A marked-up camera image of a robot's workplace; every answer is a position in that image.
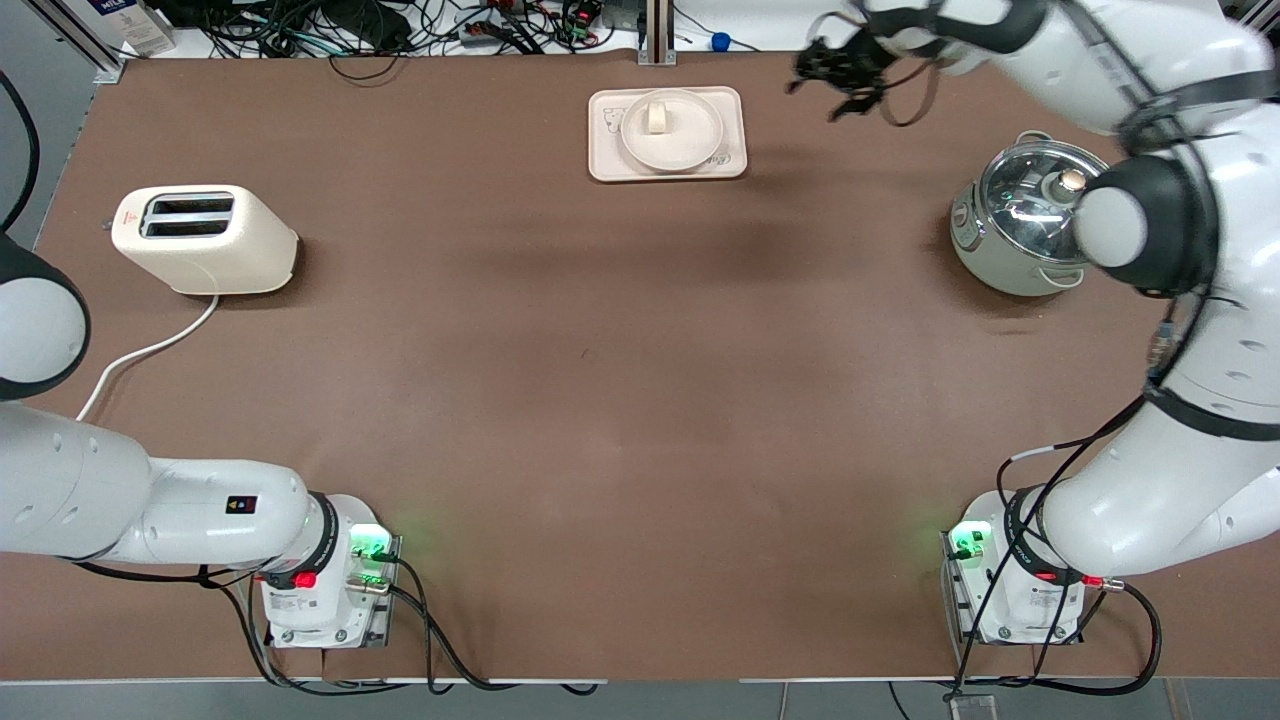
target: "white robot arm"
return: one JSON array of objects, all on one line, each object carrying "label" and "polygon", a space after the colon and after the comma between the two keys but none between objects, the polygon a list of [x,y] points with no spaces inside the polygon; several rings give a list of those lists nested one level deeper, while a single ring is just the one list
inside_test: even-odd
[{"label": "white robot arm", "polygon": [[376,644],[392,538],[364,502],[279,465],[150,457],[18,402],[76,370],[88,331],[76,286],[0,234],[0,551],[255,570],[279,644]]},{"label": "white robot arm", "polygon": [[1078,201],[1085,255],[1144,293],[1202,299],[1146,404],[1092,462],[1043,498],[1033,488],[1006,507],[987,493],[950,533],[964,543],[952,546],[964,560],[957,591],[972,606],[998,559],[1016,559],[991,591],[980,638],[1071,638],[1083,575],[1151,573],[1280,529],[1272,49],[1201,0],[854,4],[863,31],[840,49],[815,41],[792,90],[823,79],[849,94],[835,119],[879,102],[881,73],[900,56],[950,72],[989,61],[1073,123],[1117,135],[1130,155]]}]

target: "pot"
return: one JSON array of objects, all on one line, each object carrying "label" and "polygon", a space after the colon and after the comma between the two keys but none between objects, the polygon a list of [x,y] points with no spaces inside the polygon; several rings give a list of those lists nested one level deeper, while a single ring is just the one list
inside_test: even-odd
[{"label": "pot", "polygon": [[1010,295],[1079,286],[1088,261],[1071,218],[1084,186],[1106,169],[1092,152],[1043,132],[1019,135],[951,205],[951,245],[960,261]]}]

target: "pot handle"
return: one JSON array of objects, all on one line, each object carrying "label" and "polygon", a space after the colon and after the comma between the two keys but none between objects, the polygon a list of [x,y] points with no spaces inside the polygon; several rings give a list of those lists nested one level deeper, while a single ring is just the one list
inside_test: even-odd
[{"label": "pot handle", "polygon": [[1042,129],[1028,129],[1028,131],[1023,131],[1023,132],[1018,133],[1018,140],[1014,141],[1014,145],[1028,142],[1028,138],[1030,138],[1030,140],[1047,140],[1050,142],[1053,141],[1053,136],[1051,136],[1050,133],[1047,133],[1047,132],[1044,132]]},{"label": "pot handle", "polygon": [[1084,270],[1083,269],[1074,270],[1075,279],[1071,281],[1071,282],[1066,282],[1066,283],[1056,281],[1056,279],[1048,277],[1048,273],[1044,272],[1044,266],[1043,265],[1039,266],[1039,268],[1036,268],[1036,273],[1039,274],[1041,279],[1043,279],[1044,282],[1047,282],[1048,284],[1051,284],[1051,286],[1053,286],[1053,287],[1056,287],[1059,290],[1071,290],[1073,287],[1080,287],[1080,283],[1084,282]]}]

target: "white round lid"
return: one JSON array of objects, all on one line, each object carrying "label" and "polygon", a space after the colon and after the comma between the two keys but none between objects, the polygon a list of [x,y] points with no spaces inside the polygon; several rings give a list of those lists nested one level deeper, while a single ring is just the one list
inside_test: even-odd
[{"label": "white round lid", "polygon": [[724,141],[724,119],[703,96],[655,90],[622,117],[622,145],[655,170],[690,170],[709,160]]}]

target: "brown tabletop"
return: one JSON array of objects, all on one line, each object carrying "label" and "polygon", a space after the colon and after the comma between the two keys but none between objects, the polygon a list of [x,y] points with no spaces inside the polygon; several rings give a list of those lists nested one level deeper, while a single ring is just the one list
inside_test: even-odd
[{"label": "brown tabletop", "polygon": [[[828,124],[836,95],[785,96],[788,65],[402,60],[362,88],[323,60],[131,63],[99,91],[41,241],[88,300],[92,347],[33,404],[74,414],[108,361],[204,307],[115,252],[101,224],[120,197],[242,184],[305,238],[296,279],[124,372],[93,421],[154,455],[279,462],[362,497],[488,676],[948,675],[937,533],[1004,457],[1133,397],[1162,307],[1098,273],[1006,297],[947,241],[952,196],[1020,131],[1108,141],[989,69],[943,79],[914,128]],[[667,85],[739,90],[748,174],[593,182],[591,94]],[[899,114],[918,99],[895,92]],[[1162,674],[1280,674],[1277,548],[1138,580],[1165,620]],[[253,674],[216,593],[46,557],[0,573],[4,679]],[[410,620],[324,673],[421,676]],[[1132,674],[1144,628],[1111,602],[1048,670]],[[984,648],[972,670],[1030,657]]]}]

